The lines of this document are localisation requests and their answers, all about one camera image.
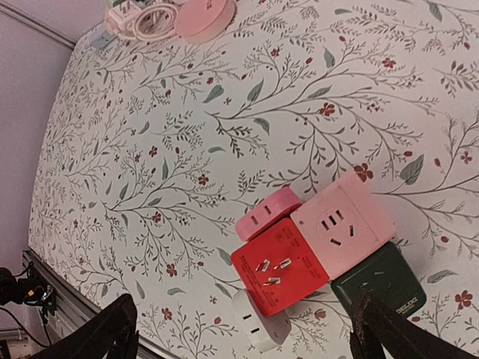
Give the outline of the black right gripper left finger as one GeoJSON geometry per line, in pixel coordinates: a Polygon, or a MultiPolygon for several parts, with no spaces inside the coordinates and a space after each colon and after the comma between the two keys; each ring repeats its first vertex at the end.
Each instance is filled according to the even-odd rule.
{"type": "Polygon", "coordinates": [[[130,294],[123,294],[80,329],[32,359],[136,358],[138,311],[130,294]]]}

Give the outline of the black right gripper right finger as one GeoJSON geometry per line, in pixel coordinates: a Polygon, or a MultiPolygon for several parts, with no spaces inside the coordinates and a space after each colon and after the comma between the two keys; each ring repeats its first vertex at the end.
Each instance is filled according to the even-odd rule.
{"type": "Polygon", "coordinates": [[[351,306],[354,358],[473,358],[474,355],[419,328],[369,292],[359,294],[351,306]]]}

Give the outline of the dark green cube socket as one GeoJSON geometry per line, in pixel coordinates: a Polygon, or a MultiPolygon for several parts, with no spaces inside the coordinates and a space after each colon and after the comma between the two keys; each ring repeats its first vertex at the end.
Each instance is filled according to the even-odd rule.
{"type": "Polygon", "coordinates": [[[348,313],[361,292],[372,293],[404,317],[419,311],[427,301],[417,277],[392,242],[333,280],[331,288],[348,313]]]}

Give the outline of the light pink cube socket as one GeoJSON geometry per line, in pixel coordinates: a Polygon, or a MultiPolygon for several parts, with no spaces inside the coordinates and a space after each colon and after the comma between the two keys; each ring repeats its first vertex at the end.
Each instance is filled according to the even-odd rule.
{"type": "Polygon", "coordinates": [[[334,280],[397,233],[392,217],[354,172],[344,174],[290,215],[334,280]]]}

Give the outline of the white plug adapter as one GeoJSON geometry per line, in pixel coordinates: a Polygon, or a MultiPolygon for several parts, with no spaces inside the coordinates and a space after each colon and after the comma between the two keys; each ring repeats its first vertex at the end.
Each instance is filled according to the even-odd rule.
{"type": "Polygon", "coordinates": [[[232,306],[246,336],[260,353],[281,346],[291,332],[292,325],[284,310],[264,316],[245,289],[233,296],[232,306]]]}

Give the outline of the red cube socket adapter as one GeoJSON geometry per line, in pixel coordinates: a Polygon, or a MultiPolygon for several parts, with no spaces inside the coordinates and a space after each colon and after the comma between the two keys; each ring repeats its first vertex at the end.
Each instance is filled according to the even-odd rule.
{"type": "Polygon", "coordinates": [[[323,265],[291,218],[283,218],[233,252],[231,261],[266,317],[286,310],[329,282],[323,265]]]}

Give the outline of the pink plug adapter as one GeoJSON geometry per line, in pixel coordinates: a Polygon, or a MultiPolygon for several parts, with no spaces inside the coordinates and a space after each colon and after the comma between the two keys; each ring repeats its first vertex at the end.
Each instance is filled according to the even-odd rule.
{"type": "Polygon", "coordinates": [[[242,241],[249,242],[302,204],[289,187],[277,190],[237,221],[236,233],[242,241]]]}

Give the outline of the white plug block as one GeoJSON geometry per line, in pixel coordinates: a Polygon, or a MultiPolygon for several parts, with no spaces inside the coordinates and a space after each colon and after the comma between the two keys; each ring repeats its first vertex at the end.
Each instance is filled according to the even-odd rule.
{"type": "Polygon", "coordinates": [[[133,40],[132,26],[141,8],[133,1],[118,2],[106,11],[104,26],[111,35],[123,40],[133,40]]]}

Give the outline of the floral table cloth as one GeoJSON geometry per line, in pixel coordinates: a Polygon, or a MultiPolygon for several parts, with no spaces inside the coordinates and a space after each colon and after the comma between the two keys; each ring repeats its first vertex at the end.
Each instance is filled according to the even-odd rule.
{"type": "Polygon", "coordinates": [[[478,3],[239,1],[203,45],[77,44],[28,243],[181,358],[258,358],[235,318],[235,222],[354,171],[427,294],[412,321],[478,353],[478,3]]]}

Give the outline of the blue power strip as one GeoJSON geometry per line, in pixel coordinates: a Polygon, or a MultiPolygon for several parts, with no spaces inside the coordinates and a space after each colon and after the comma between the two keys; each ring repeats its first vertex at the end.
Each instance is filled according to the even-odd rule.
{"type": "Polygon", "coordinates": [[[97,32],[90,37],[90,46],[95,49],[104,49],[117,37],[107,31],[97,32]]]}

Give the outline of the aluminium front rail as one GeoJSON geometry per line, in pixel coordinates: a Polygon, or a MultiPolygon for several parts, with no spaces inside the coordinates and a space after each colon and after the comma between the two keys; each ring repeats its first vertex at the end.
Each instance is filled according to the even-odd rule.
{"type": "Polygon", "coordinates": [[[32,249],[22,252],[22,264],[27,266],[30,262],[33,262],[39,275],[55,289],[57,309],[54,318],[57,324],[52,329],[60,338],[72,333],[100,312],[96,304],[56,274],[32,249]]]}

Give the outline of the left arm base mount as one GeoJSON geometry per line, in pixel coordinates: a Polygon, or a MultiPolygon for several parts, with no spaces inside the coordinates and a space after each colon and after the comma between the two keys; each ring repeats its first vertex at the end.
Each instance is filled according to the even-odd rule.
{"type": "Polygon", "coordinates": [[[30,261],[19,274],[12,274],[9,269],[1,267],[1,311],[6,312],[27,336],[41,348],[45,349],[52,345],[52,338],[47,325],[49,317],[53,316],[56,311],[56,292],[55,288],[40,275],[33,261],[30,261]],[[48,344],[42,344],[30,334],[18,318],[4,307],[9,303],[35,307],[39,310],[48,344]]]}

